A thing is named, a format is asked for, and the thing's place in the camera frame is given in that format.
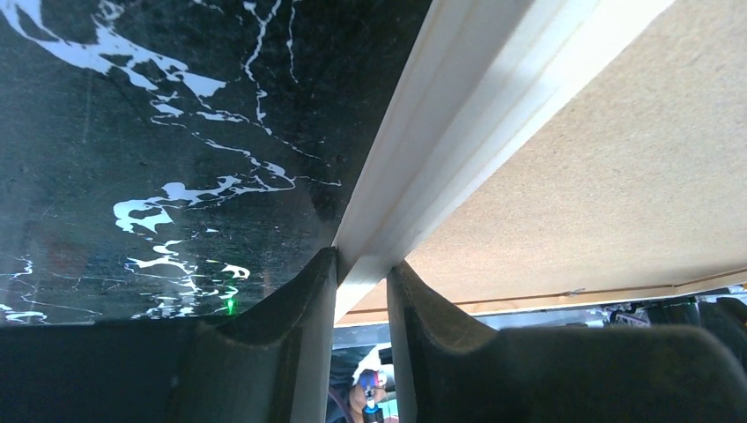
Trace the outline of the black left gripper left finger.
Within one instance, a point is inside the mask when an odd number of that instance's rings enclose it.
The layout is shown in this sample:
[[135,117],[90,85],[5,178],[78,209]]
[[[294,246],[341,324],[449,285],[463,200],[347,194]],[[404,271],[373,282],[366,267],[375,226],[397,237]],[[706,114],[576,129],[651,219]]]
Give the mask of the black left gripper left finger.
[[4,422],[322,422],[337,252],[213,318],[1,331]]

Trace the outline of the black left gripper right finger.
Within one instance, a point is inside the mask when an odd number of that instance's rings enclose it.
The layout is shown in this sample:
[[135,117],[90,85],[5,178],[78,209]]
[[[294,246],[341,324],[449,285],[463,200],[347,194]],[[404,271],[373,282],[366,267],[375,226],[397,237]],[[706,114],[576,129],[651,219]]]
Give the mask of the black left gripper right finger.
[[387,277],[402,422],[743,422],[746,375],[692,326],[495,330],[407,264]]

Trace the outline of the wooden photo frame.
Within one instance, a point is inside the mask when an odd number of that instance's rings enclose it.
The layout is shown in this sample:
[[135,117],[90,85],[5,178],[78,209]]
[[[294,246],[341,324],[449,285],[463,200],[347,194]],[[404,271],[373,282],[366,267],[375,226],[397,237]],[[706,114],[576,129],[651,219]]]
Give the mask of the wooden photo frame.
[[743,283],[745,2],[674,2],[408,263],[472,315]]

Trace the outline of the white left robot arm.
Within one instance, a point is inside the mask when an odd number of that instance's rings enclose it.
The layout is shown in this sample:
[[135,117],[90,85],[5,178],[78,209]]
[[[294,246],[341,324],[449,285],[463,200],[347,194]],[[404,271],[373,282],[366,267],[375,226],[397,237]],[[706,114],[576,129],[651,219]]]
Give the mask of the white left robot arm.
[[[383,421],[386,383],[331,383],[337,253],[223,321],[130,320],[1,330],[4,422]],[[743,422],[746,374],[692,326],[495,330],[406,263],[387,278],[402,422]]]

